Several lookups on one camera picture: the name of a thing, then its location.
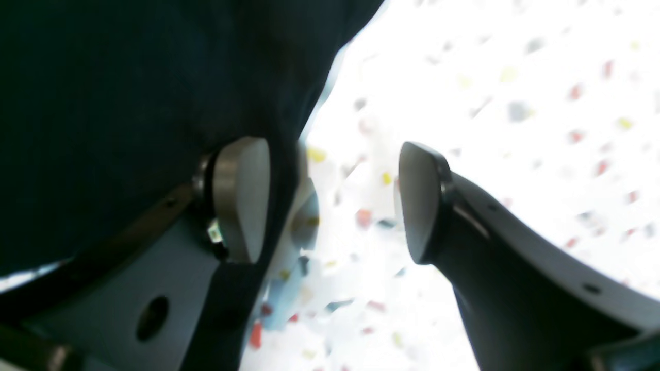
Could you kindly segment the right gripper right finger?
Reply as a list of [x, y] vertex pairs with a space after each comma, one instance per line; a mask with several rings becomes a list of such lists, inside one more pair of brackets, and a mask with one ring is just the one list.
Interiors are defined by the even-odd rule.
[[658, 370], [658, 301], [554, 247], [428, 146], [402, 145], [399, 191], [411, 258], [452, 284], [481, 370]]

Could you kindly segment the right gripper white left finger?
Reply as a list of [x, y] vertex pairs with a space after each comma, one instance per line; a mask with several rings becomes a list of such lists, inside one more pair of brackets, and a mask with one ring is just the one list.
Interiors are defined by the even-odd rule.
[[241, 137], [108, 242], [2, 293], [2, 368], [180, 369], [221, 257], [261, 256], [270, 175], [267, 141]]

